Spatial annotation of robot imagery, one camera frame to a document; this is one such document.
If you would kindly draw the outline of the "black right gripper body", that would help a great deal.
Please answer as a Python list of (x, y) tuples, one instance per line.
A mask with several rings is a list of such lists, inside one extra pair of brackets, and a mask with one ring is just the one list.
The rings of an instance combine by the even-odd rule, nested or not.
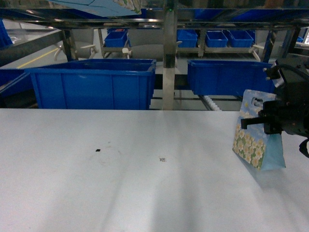
[(275, 100), (264, 103), (259, 116), (265, 117), (264, 132), (290, 135), (309, 134), (309, 83), (290, 82), (275, 88)]

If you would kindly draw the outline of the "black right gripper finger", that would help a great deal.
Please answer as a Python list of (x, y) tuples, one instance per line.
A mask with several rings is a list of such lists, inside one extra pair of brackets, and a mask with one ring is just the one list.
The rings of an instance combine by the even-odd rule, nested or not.
[(265, 119), (263, 117), (243, 118), (240, 122), (241, 128), (246, 130), (249, 125), (263, 124)]

